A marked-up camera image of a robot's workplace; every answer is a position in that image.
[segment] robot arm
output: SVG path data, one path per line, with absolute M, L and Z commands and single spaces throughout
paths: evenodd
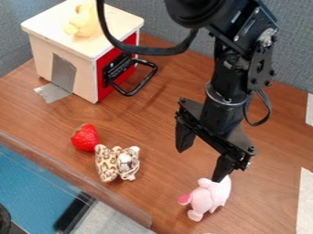
M 221 182 L 234 169 L 245 170 L 256 155 L 245 135 L 243 119 L 252 126 L 266 122 L 271 103 L 263 88 L 275 75 L 272 52 L 278 31 L 276 19 L 260 0 L 165 0 L 168 14 L 189 36 L 173 48 L 128 46 L 114 38 L 105 22 L 103 0 L 97 0 L 99 20 L 108 40 L 124 52 L 168 56 L 188 49 L 199 28 L 207 28 L 215 42 L 215 71 L 206 87 L 204 104 L 182 98 L 177 111 L 177 149 L 183 152 L 200 137 L 221 156 L 212 181 Z M 260 122 L 247 116 L 254 94 L 264 101 L 269 113 Z

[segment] leopard print plush toy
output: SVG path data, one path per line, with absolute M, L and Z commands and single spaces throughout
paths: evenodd
M 138 147 L 122 149 L 116 146 L 110 150 L 98 144 L 95 147 L 95 154 L 98 174 L 103 182 L 112 182 L 117 176 L 123 180 L 135 180 L 135 174 L 140 167 Z
M 118 176 L 116 154 L 102 144 L 95 146 L 96 167 L 101 180 L 105 183 L 114 181 Z

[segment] yellow plush toy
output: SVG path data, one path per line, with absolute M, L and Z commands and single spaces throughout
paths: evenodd
M 76 6 L 76 14 L 64 27 L 65 33 L 76 37 L 89 37 L 98 25 L 98 15 L 94 0 Z

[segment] white box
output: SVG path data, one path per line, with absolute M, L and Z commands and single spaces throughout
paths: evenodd
M 51 81 L 53 55 L 56 54 L 76 68 L 73 92 L 95 103 L 113 89 L 103 85 L 103 66 L 110 64 L 122 52 L 106 39 L 100 25 L 90 37 L 68 36 L 63 31 L 75 6 L 82 3 L 83 0 L 67 0 L 28 19 L 21 26 L 29 34 L 38 75 Z M 105 6 L 105 14 L 114 37 L 138 45 L 143 18 L 109 5 Z M 123 82 L 134 71 L 135 67 L 131 68 L 116 83 Z

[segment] black handle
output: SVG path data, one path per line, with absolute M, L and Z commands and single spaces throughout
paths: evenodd
M 133 90 L 131 91 L 125 91 L 123 90 L 118 84 L 116 84 L 113 79 L 109 76 L 107 77 L 107 82 L 112 85 L 119 93 L 123 94 L 126 97 L 132 97 L 135 94 L 137 94 L 141 89 L 143 89 L 145 87 L 145 85 L 156 75 L 157 73 L 157 65 L 146 61 L 146 60 L 142 60 L 142 59 L 138 59 L 138 58 L 132 58 L 132 63 L 133 64 L 142 64 L 148 67 L 151 67 L 152 70 L 151 72 L 147 75 L 146 78 L 144 78 Z

